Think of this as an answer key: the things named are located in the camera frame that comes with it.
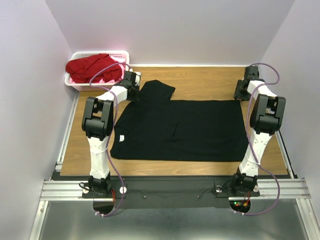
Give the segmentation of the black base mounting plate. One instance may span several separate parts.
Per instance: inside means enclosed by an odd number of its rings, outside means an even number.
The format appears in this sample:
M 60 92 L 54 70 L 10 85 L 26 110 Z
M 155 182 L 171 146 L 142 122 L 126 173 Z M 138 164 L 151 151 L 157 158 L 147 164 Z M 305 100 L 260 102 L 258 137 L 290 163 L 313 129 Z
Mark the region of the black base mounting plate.
M 179 208 L 229 208 L 230 199 L 242 200 L 246 194 L 231 191 L 231 176 L 126 176 L 123 182 L 112 177 L 107 197 L 93 193 L 84 194 L 83 201 L 92 202 L 102 213 L 113 209 L 179 209 Z

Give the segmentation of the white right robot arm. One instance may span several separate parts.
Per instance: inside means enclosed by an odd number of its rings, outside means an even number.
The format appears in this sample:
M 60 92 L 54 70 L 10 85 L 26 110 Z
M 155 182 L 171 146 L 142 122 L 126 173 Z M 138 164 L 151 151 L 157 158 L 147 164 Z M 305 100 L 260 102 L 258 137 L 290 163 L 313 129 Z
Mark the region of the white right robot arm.
M 265 82 L 260 78 L 259 66 L 266 66 L 276 74 L 275 82 Z M 253 63 L 244 69 L 242 80 L 238 80 L 233 98 L 248 101 L 245 120 L 248 147 L 236 173 L 230 182 L 230 190 L 235 195 L 245 195 L 258 191 L 259 169 L 267 144 L 282 126 L 287 100 L 273 93 L 268 86 L 280 81 L 278 71 L 267 63 Z

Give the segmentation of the black t shirt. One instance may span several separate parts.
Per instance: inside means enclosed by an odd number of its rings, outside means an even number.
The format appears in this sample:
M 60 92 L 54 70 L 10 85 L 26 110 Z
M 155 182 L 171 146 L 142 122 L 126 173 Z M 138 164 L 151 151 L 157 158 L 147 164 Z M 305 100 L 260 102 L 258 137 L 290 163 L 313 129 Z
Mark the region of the black t shirt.
M 249 145 L 236 100 L 173 100 L 175 88 L 147 81 L 114 126 L 113 158 L 240 162 Z

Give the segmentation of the aluminium frame rail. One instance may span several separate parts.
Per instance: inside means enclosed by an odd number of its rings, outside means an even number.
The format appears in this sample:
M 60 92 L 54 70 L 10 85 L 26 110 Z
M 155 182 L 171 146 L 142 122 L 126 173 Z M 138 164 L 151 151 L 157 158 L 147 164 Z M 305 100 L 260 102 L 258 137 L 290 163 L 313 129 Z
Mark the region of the aluminium frame rail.
M 58 157 L 54 165 L 54 171 L 49 180 L 45 180 L 42 184 L 39 202 L 29 236 L 30 240 L 39 240 L 41 238 L 41 232 L 45 223 L 45 218 L 50 202 L 82 200 L 81 190 L 77 185 L 77 183 L 79 182 L 78 180 L 76 180 L 75 178 L 71 179 L 70 177 L 56 180 L 56 177 L 60 176 L 60 172 L 64 163 L 68 140 L 75 118 L 79 96 L 80 93 L 76 91 L 73 97 L 71 110 L 62 138 L 61 146 L 59 148 Z

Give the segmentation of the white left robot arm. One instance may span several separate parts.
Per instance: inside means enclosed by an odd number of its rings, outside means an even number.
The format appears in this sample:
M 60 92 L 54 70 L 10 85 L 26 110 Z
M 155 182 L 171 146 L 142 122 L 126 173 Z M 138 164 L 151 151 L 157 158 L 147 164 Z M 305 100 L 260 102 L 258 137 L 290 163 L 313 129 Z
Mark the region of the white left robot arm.
M 110 90 L 86 99 L 81 128 L 89 143 L 90 172 L 88 183 L 80 185 L 84 194 L 105 198 L 113 192 L 107 149 L 114 128 L 114 109 L 123 101 L 138 100 L 140 82 L 140 72 L 125 71 L 124 79 Z

